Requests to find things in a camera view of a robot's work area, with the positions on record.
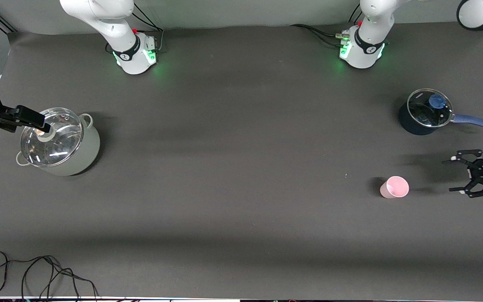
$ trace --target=saucepan handle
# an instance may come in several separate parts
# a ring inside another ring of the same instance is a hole
[[[19,151],[18,154],[16,154],[16,163],[19,164],[22,167],[29,166],[31,164],[30,162],[27,162],[27,163],[21,163],[20,162],[20,157],[23,157],[23,155],[22,156],[20,156],[20,155],[21,155],[21,151]]]
[[[88,117],[88,119],[90,119],[91,121],[88,123],[87,129],[90,129],[92,127],[92,123],[94,122],[94,120],[92,119],[92,116],[91,115],[89,115],[88,113],[83,113],[79,117],[80,118],[83,118],[83,119],[85,119],[85,117]]]
[[[473,124],[483,127],[483,119],[472,117],[471,115],[454,115],[454,120],[452,120],[452,122]]]

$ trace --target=dark gray tabletop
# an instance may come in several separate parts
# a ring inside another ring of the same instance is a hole
[[[100,35],[12,37],[6,104],[90,113],[102,148],[57,177],[17,166],[19,134],[0,130],[0,250],[52,254],[103,296],[483,301],[483,198],[449,193],[466,169],[441,164],[483,149],[483,128],[414,136],[396,118],[418,88],[483,117],[483,32],[408,24],[389,40],[355,70],[304,29],[173,30],[130,76]],[[407,197],[378,195],[393,175]],[[32,270],[31,294],[48,276]]]

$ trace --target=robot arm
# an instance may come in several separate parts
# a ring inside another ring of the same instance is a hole
[[[342,32],[343,49],[340,58],[353,67],[372,67],[381,57],[385,38],[395,24],[393,13],[402,4],[413,0],[361,0],[361,11],[365,15],[362,26],[354,25]]]
[[[463,158],[464,155],[474,155],[477,159],[470,162]],[[471,180],[464,187],[451,187],[450,192],[460,192],[466,194],[470,198],[483,197],[483,189],[481,191],[473,191],[476,185],[483,185],[483,158],[482,151],[476,150],[460,150],[456,152],[456,155],[451,157],[450,160],[443,163],[455,163],[459,162],[467,166],[467,172],[469,179]]]
[[[141,74],[156,63],[156,40],[134,33],[124,18],[133,0],[60,0],[65,12],[96,29],[113,48],[117,64],[128,74]]]
[[[343,45],[340,58],[360,69],[374,65],[381,57],[385,38],[395,24],[394,11],[410,1],[413,0],[361,0],[360,7],[365,15],[362,25],[354,25],[337,35]],[[465,29],[483,30],[483,0],[462,0],[457,17]]]

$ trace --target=plastic cup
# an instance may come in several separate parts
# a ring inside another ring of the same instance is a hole
[[[393,176],[379,188],[381,195],[385,198],[401,198],[409,193],[409,184],[400,176]]]

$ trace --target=cooking pot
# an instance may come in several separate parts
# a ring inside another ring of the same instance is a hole
[[[100,137],[93,126],[92,116],[87,113],[78,116],[60,107],[46,109],[41,114],[46,117],[44,122],[50,124],[50,132],[25,127],[16,162],[20,166],[32,165],[59,176],[85,170],[100,149]],[[27,162],[20,163],[21,158]]]
[[[483,119],[471,115],[456,115],[447,96],[433,89],[419,89],[400,108],[401,126],[416,135],[426,135],[451,122],[483,127]]]

